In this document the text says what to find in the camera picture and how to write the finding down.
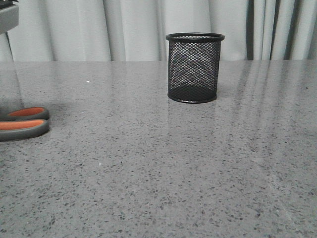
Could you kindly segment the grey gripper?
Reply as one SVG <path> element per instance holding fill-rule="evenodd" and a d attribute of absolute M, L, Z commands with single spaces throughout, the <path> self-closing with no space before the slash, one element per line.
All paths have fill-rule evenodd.
<path fill-rule="evenodd" d="M 14 0 L 0 1 L 0 32 L 6 33 L 19 24 L 19 7 Z"/>

